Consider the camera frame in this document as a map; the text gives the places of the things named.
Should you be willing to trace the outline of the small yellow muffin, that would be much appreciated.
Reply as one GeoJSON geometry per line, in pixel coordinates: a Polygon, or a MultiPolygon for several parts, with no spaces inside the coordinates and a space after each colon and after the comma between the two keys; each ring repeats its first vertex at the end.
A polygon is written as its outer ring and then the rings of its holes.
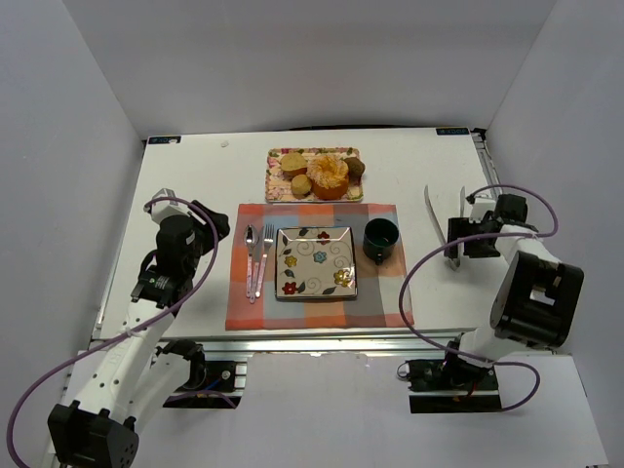
{"type": "Polygon", "coordinates": [[[304,198],[312,191],[312,182],[307,175],[296,175],[291,181],[292,195],[297,198],[304,198]]]}

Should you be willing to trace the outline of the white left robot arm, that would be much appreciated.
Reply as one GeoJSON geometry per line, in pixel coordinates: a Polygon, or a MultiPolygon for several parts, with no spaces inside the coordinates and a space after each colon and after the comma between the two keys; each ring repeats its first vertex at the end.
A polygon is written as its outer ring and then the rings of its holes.
{"type": "Polygon", "coordinates": [[[198,343],[159,342],[197,290],[201,257],[228,236],[228,217],[168,191],[144,209],[158,226],[156,247],[140,265],[119,333],[85,386],[48,417],[56,457],[68,466],[131,466],[139,434],[158,408],[184,385],[199,388],[206,376],[198,343]]]}

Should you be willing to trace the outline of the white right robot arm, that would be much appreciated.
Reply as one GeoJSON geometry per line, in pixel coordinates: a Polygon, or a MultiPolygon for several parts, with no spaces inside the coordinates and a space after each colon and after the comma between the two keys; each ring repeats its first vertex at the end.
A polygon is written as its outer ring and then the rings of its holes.
{"type": "Polygon", "coordinates": [[[470,241],[447,248],[457,262],[503,257],[509,269],[492,304],[486,326],[467,332],[448,346],[443,373],[463,383],[480,379],[492,363],[522,349],[556,349],[567,340],[584,281],[584,272],[548,252],[537,229],[527,223],[524,197],[502,194],[494,202],[473,202],[469,216],[448,220],[448,239],[503,233],[503,238],[470,241]]]}

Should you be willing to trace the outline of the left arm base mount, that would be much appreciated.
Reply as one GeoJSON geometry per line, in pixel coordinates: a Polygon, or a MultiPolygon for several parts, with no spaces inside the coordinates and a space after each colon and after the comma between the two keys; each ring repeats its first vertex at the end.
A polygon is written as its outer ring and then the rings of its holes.
{"type": "Polygon", "coordinates": [[[165,355],[176,355],[188,367],[186,381],[163,404],[166,409],[234,410],[245,384],[243,362],[209,358],[204,347],[189,339],[157,345],[151,365],[165,355]]]}

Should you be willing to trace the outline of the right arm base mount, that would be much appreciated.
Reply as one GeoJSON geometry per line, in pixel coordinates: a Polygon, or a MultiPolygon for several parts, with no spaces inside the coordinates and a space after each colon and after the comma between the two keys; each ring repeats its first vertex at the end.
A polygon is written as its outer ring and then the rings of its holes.
{"type": "Polygon", "coordinates": [[[397,367],[409,386],[412,414],[492,413],[502,409],[493,369],[473,368],[459,360],[409,360],[397,367]]]}

